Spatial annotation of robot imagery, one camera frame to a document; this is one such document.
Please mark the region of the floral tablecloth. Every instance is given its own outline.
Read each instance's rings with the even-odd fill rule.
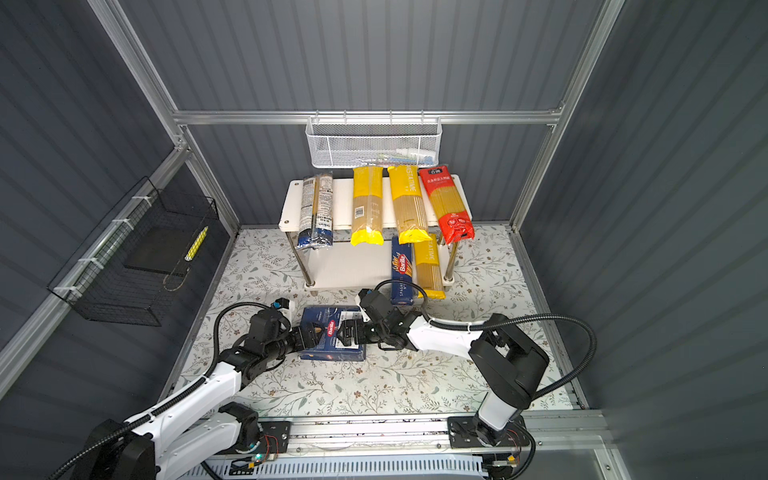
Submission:
[[[474,240],[462,242],[455,265],[456,282],[446,289],[447,298],[431,301],[429,312],[455,320],[487,318],[491,313],[510,317],[535,313],[508,227],[476,226],[475,232]],[[188,382],[206,369],[212,354],[214,319],[231,303],[268,303],[285,296],[300,315],[307,305],[354,305],[355,295],[355,290],[307,292],[283,232],[243,230],[182,377]],[[221,345],[231,345],[245,333],[253,313],[255,310],[248,308],[228,313],[220,326]],[[521,328],[550,353],[537,323]],[[558,377],[551,360],[542,383],[549,384]],[[383,352],[368,346],[364,362],[309,361],[289,355],[281,367],[259,376],[234,398],[262,416],[365,415],[472,412],[487,391],[479,371],[467,359],[430,351]],[[537,399],[531,408],[572,406],[565,391],[559,389]]]

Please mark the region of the red wire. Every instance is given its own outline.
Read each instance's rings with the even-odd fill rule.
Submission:
[[[266,448],[267,448],[267,451],[269,450],[269,447],[270,447],[270,439],[275,439],[275,448],[278,451],[280,450],[280,443],[277,442],[277,437],[275,437],[273,435],[266,435],[265,434],[264,438],[266,438]],[[279,452],[275,452],[275,458],[277,458],[278,454],[279,454]]]
[[[515,436],[518,438],[518,440],[520,440],[520,435],[518,435],[518,433],[515,430],[507,429],[507,432],[514,433]],[[515,439],[512,438],[512,435],[509,435],[509,434],[507,434],[507,435],[509,436],[509,439],[512,440],[512,443],[515,444],[515,448],[518,450],[518,452],[515,454],[515,456],[520,455],[520,453],[522,452],[522,447],[520,445],[518,445],[518,443],[515,441]]]

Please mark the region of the mesh basket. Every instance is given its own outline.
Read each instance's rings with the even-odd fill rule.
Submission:
[[[440,122],[421,124],[323,124],[310,118],[306,140],[312,165],[354,168],[365,165],[434,167],[440,153]]]
[[[88,320],[160,326],[206,241],[197,242],[190,260],[187,253],[217,219],[213,199],[153,190],[126,218],[114,220],[118,227],[92,257],[77,260],[79,274],[71,283],[59,283],[60,272],[48,289]],[[178,258],[172,257],[169,271],[128,266],[131,254],[153,229],[178,233],[178,244],[186,244],[178,249]]]

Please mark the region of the yellow pasta package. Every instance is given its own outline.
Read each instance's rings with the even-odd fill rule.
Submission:
[[[427,213],[424,210],[419,169],[414,165],[388,167],[389,186],[395,205],[395,219],[400,243],[429,241]]]
[[[427,292],[427,297],[441,300],[445,298],[445,291],[442,289],[442,273],[440,273],[440,259],[437,254],[437,237],[435,235],[428,235],[428,237],[429,240],[426,242],[413,244],[416,284]]]
[[[352,198],[352,245],[374,243],[383,245],[382,236],[382,175],[381,167],[354,169]]]

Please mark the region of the metal rail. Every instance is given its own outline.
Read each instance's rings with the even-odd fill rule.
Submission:
[[[446,419],[455,413],[286,417],[288,455],[348,456],[418,453],[491,453],[505,447],[451,449]],[[614,438],[600,410],[534,410],[523,413],[541,450],[605,450]]]
[[[546,124],[560,121],[559,110],[544,111],[176,111],[182,125],[300,125],[310,118],[352,124]]]

